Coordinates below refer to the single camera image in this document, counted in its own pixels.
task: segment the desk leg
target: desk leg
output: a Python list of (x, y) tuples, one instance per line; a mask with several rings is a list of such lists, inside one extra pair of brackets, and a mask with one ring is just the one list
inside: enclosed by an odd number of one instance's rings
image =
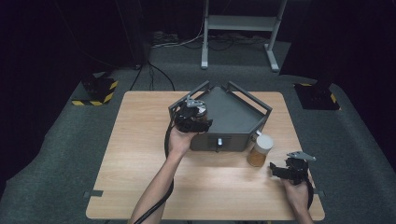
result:
[(265, 52), (267, 53), (268, 60), (270, 61), (271, 69), (273, 70), (273, 72), (279, 72), (279, 66), (277, 66), (275, 55), (272, 49), (276, 40), (277, 31), (279, 30), (280, 23), (282, 22), (283, 12), (285, 11), (287, 2), (288, 0), (282, 0), (282, 2), (280, 3), (279, 11), (277, 12), (276, 16), (276, 22), (274, 24), (274, 30), (271, 33), (270, 43), (264, 45)]
[(202, 45), (202, 59), (201, 59), (201, 68), (207, 68), (207, 34), (208, 34), (208, 25), (209, 25), (209, 0), (205, 1), (205, 21), (204, 21), (204, 43)]

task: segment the wooden table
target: wooden table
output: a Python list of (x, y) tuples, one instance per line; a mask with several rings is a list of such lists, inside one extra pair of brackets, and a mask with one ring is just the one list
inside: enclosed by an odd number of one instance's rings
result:
[[(188, 151), (178, 167), (175, 189), (163, 219), (293, 220), (284, 187), (268, 167), (285, 167), (287, 153), (301, 150), (289, 111), (279, 92), (251, 92), (273, 108), (263, 132), (274, 139), (265, 164), (248, 164), (243, 152)], [(129, 91), (120, 106), (106, 154), (94, 185), (87, 217), (129, 219), (134, 206), (165, 160), (163, 140), (168, 106), (182, 91)], [(314, 220), (324, 218), (318, 195), (310, 208)]]

